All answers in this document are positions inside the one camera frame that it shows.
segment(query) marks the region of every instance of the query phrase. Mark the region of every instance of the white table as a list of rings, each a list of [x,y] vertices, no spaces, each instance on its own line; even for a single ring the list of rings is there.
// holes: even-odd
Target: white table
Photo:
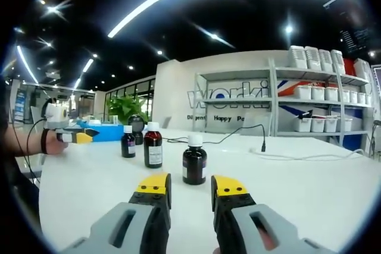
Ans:
[[[164,137],[191,132],[162,130]],[[222,134],[204,134],[219,141]],[[257,203],[265,203],[298,227],[299,236],[339,251],[366,219],[380,186],[381,164],[361,155],[332,161],[268,161],[249,153],[260,150],[261,137],[233,135],[220,145],[205,145],[209,174],[236,178]],[[350,151],[313,138],[266,138],[266,153],[301,157],[345,156]],[[218,246],[213,229],[210,176],[200,186],[182,181],[185,144],[165,142],[161,170],[144,166],[143,147],[132,159],[121,157],[119,142],[70,145],[49,156],[40,184],[40,220],[45,237],[62,250],[120,202],[128,202],[146,176],[165,171],[172,177],[171,230],[167,253],[212,253]]]

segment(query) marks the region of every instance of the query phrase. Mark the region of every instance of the blue box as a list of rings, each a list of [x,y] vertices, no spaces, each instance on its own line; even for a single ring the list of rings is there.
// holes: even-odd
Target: blue box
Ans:
[[[99,132],[93,137],[93,142],[119,141],[123,136],[123,125],[91,125],[85,121],[78,122],[82,128],[91,128]]]

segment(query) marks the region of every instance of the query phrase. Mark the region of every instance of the green plant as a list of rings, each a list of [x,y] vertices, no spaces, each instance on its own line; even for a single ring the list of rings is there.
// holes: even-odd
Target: green plant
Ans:
[[[107,100],[108,114],[118,115],[119,121],[123,125],[127,125],[128,119],[131,115],[140,115],[144,122],[148,122],[147,115],[142,112],[142,106],[145,100],[139,101],[129,95],[123,97],[113,96]]]

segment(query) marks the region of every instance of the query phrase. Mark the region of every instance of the white cap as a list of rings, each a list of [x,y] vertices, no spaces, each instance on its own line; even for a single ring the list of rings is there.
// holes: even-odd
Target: white cap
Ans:
[[[202,146],[202,135],[189,135],[188,136],[188,146],[189,147],[201,147]]]
[[[123,126],[123,131],[125,133],[132,133],[132,126],[131,125],[125,125],[125,126]]]
[[[147,124],[148,131],[159,131],[159,122],[149,122]]]

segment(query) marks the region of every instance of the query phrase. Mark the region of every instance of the wrist strap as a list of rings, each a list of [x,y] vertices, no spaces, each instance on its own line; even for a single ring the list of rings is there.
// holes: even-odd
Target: wrist strap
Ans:
[[[48,154],[46,152],[46,137],[48,135],[49,129],[44,129],[41,135],[41,151],[44,154]]]

